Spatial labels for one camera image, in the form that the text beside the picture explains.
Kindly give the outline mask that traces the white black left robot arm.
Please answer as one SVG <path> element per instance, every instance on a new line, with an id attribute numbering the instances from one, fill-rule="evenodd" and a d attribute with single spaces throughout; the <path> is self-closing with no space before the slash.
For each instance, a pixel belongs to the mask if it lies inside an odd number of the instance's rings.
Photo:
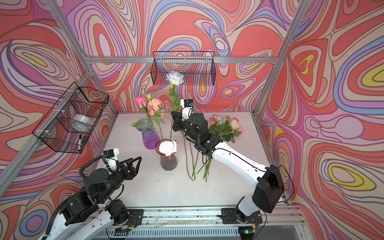
<path id="1" fill-rule="evenodd" d="M 128 233 L 142 224 L 143 210 L 130 213 L 122 200 L 111 199 L 116 190 L 124 189 L 124 181 L 138 175 L 142 158 L 117 162 L 116 170 L 106 164 L 105 169 L 96 169 L 86 176 L 84 170 L 98 160 L 105 162 L 106 158 L 98 156 L 80 168 L 83 187 L 55 209 L 42 240 L 91 240 L 113 225 Z"/>

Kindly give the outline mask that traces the bright pink rose stem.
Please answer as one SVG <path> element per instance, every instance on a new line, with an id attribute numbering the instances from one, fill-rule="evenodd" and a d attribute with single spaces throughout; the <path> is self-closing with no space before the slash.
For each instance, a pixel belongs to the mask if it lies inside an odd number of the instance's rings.
<path id="1" fill-rule="evenodd" d="M 140 121 L 140 119 L 147 118 L 147 119 L 149 119 L 147 122 L 147 125 L 150 128 L 154 128 L 154 123 L 152 122 L 152 120 L 150 119 L 150 116 L 148 114 L 146 97 L 145 96 L 137 97 L 137 98 L 135 98 L 134 102 L 135 102 L 136 106 L 139 108 L 139 111 L 140 111 L 142 116 L 139 117 L 138 120 L 135 120 L 135 122 L 132 124 L 132 126 L 136 128 L 136 127 L 144 125 L 145 123 Z"/>

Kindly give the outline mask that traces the pale blue rose stem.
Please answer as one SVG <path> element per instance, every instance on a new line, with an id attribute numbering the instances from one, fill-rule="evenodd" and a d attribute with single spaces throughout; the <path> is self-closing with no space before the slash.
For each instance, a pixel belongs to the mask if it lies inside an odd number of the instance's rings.
<path id="1" fill-rule="evenodd" d="M 175 71 L 171 71 L 166 74 L 166 78 L 169 82 L 168 98 L 171 100 L 171 111 L 176 111 L 181 107 L 180 96 L 177 92 L 177 86 L 184 83 L 184 75 Z"/>

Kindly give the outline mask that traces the pink spray rose stem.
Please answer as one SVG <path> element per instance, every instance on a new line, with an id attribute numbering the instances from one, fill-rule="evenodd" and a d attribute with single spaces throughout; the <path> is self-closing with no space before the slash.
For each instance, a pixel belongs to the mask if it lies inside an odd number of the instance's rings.
<path id="1" fill-rule="evenodd" d="M 160 136 L 161 140 L 164 139 L 162 127 L 161 124 L 164 124 L 164 118 L 165 118 L 165 110 L 163 108 L 163 102 L 155 98 L 153 95 L 148 94 L 146 95 L 147 99 L 147 110 L 148 114 L 150 116 L 150 119 L 152 119 L 159 127 L 160 130 Z"/>

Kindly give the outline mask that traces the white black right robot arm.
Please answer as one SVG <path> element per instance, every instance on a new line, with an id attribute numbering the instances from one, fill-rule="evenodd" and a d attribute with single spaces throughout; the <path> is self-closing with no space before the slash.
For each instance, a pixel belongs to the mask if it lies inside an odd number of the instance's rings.
<path id="1" fill-rule="evenodd" d="M 232 209 L 235 221 L 245 224 L 259 211 L 271 213 L 285 188 L 279 167 L 258 164 L 231 148 L 224 140 L 209 132 L 202 113 L 193 113 L 187 119 L 182 112 L 172 111 L 173 130 L 184 132 L 187 140 L 203 155 L 225 164 L 244 177 L 255 189 L 242 197 Z"/>

